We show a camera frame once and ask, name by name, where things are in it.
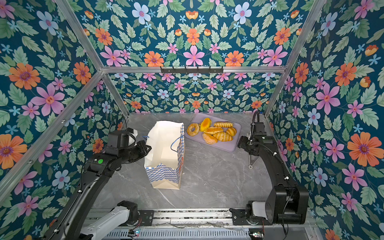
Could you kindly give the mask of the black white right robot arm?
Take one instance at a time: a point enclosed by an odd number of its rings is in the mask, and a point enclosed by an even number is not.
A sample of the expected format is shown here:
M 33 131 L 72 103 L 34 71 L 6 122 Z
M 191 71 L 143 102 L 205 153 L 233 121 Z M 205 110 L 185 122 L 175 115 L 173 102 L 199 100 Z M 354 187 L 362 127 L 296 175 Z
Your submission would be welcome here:
M 280 147 L 274 137 L 267 135 L 258 111 L 253 114 L 250 135 L 240 137 L 237 147 L 247 152 L 250 158 L 264 162 L 272 183 L 266 201 L 249 201 L 247 204 L 247 222 L 255 224 L 266 220 L 271 225 L 304 224 L 309 192 L 293 179 L 280 155 Z

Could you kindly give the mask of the yellow mango shaped bread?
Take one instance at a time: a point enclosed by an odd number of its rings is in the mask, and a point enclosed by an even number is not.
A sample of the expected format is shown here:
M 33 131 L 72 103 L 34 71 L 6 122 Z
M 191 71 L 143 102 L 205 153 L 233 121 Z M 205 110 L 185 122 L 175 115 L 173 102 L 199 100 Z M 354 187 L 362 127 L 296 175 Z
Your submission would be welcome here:
M 201 124 L 200 124 L 200 131 L 204 132 L 206 131 L 212 124 L 212 121 L 210 118 L 205 118 Z

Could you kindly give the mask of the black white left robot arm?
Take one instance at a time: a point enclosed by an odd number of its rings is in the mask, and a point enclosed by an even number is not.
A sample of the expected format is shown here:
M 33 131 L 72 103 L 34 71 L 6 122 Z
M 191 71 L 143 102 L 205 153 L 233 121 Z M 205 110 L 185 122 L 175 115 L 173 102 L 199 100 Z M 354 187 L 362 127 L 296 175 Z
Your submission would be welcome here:
M 102 240 L 118 226 L 138 222 L 137 204 L 123 201 L 95 223 L 84 226 L 95 200 L 114 173 L 150 153 L 151 146 L 144 140 L 137 141 L 136 134 L 131 128 L 108 134 L 105 150 L 87 161 L 76 192 L 42 235 L 42 240 Z

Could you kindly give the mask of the blue checkered paper bag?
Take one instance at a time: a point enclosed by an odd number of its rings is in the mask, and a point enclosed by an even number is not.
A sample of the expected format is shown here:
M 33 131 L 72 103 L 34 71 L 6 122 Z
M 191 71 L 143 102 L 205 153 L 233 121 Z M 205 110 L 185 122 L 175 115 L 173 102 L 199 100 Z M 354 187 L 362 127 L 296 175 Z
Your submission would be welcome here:
M 150 130 L 145 170 L 154 189 L 179 190 L 185 156 L 183 123 L 158 121 Z

